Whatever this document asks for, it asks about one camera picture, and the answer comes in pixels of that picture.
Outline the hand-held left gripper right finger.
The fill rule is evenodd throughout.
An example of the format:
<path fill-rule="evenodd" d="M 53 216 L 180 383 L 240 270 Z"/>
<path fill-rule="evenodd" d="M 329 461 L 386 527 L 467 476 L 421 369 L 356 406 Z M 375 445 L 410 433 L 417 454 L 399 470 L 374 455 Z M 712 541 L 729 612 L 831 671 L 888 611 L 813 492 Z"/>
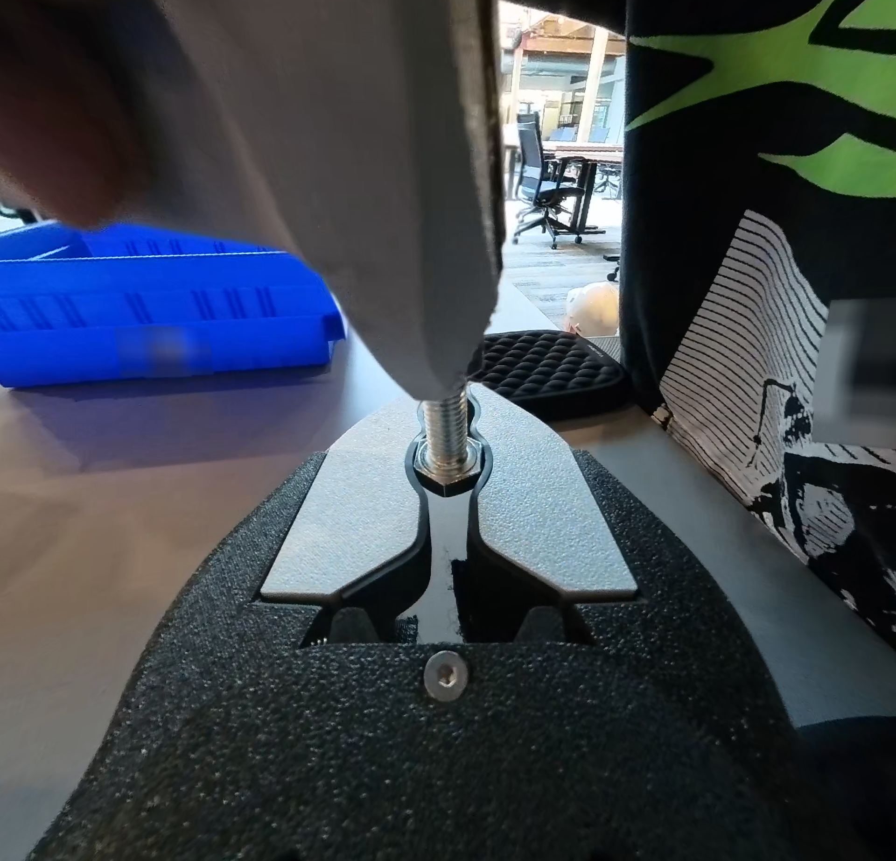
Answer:
<path fill-rule="evenodd" d="M 490 461 L 473 536 L 561 601 L 633 599 L 636 581 L 567 441 L 490 388 L 469 392 Z"/>

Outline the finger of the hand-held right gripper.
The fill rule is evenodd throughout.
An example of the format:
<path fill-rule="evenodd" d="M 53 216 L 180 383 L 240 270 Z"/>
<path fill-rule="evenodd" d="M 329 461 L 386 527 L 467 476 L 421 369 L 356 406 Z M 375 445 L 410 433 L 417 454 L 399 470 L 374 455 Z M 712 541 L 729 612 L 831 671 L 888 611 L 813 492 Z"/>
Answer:
<path fill-rule="evenodd" d="M 504 240 L 497 0 L 2 0 L 2 201 L 289 251 L 456 395 Z"/>

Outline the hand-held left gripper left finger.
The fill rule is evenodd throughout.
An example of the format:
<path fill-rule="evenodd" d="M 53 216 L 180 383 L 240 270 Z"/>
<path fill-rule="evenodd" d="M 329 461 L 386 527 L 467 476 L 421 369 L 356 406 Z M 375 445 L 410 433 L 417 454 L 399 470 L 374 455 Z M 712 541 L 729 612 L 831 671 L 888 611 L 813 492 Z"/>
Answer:
<path fill-rule="evenodd" d="M 263 599 L 341 602 L 420 550 L 428 514 L 412 458 L 421 429 L 419 403 L 401 397 L 330 445 L 263 582 Z"/>

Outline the silver hex bolt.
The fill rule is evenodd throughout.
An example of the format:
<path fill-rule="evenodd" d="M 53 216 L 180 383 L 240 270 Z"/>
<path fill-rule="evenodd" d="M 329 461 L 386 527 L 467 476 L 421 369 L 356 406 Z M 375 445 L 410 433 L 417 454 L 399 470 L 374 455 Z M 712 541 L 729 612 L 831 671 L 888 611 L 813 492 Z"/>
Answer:
<path fill-rule="evenodd" d="M 419 403 L 420 436 L 412 451 L 412 467 L 421 486 L 442 498 L 471 492 L 484 472 L 486 451 L 471 432 L 475 408 L 468 382 L 450 396 Z"/>

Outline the blue plastic bin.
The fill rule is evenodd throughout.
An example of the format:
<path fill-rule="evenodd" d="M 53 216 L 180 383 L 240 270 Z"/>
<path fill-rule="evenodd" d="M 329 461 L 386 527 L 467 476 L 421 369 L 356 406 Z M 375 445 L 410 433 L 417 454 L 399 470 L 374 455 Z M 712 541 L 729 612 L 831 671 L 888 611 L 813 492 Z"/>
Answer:
<path fill-rule="evenodd" d="M 2 233 L 5 388 L 320 370 L 344 338 L 322 279 L 280 250 L 145 226 Z"/>

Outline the black quilted wrist rest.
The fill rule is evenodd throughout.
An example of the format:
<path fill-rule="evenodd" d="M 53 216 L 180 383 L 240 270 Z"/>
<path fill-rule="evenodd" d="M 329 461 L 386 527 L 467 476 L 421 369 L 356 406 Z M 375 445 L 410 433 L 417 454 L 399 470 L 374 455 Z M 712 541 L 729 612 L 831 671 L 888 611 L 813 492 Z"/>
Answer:
<path fill-rule="evenodd" d="M 589 340 L 554 329 L 485 336 L 467 375 L 545 423 L 603 415 L 633 398 L 620 362 Z"/>

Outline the black office chair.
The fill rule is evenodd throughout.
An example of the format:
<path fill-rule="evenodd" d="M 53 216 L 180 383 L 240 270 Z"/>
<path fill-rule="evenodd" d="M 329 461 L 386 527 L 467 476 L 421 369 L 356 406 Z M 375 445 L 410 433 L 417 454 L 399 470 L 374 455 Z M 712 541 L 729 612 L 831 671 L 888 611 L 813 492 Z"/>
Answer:
<path fill-rule="evenodd" d="M 517 215 L 517 226 L 511 235 L 511 243 L 518 244 L 524 233 L 540 228 L 550 237 L 553 250 L 557 248 L 557 237 L 560 234 L 571 235 L 575 244 L 581 244 L 583 227 L 580 216 L 585 188 L 566 176 L 567 166 L 571 161 L 548 158 L 537 114 L 520 115 L 517 132 L 521 159 L 517 197 L 525 205 Z"/>

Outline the white rounded lumpy object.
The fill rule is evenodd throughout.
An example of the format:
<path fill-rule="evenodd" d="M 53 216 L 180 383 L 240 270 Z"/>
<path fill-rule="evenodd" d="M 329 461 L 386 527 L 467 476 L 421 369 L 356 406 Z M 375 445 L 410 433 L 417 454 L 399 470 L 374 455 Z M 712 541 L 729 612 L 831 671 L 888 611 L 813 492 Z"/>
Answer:
<path fill-rule="evenodd" d="M 566 295 L 562 329 L 584 338 L 618 336 L 618 285 L 604 281 L 571 289 Z"/>

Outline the wooden desk black legs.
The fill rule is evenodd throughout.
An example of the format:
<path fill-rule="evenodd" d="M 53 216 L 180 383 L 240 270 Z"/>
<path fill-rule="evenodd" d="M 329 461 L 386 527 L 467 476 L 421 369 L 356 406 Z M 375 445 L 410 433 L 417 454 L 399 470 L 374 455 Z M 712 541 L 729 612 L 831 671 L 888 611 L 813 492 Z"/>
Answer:
<path fill-rule="evenodd" d="M 577 187 L 583 195 L 575 202 L 570 228 L 577 236 L 577 241 L 588 234 L 601 234 L 605 230 L 598 226 L 588 226 L 588 212 L 591 197 L 594 193 L 597 177 L 601 167 L 608 166 L 621 172 L 623 164 L 623 147 L 606 143 L 557 142 L 547 141 L 545 150 L 555 158 L 576 162 L 579 167 Z"/>

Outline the wooden ceiling post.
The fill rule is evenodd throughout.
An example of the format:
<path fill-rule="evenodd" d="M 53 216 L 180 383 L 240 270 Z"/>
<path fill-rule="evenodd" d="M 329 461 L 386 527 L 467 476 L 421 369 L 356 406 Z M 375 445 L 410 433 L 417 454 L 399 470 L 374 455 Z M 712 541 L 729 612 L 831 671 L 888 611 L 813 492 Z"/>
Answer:
<path fill-rule="evenodd" d="M 608 39 L 609 31 L 606 28 L 595 27 L 576 138 L 579 144 L 587 144 L 589 141 Z"/>

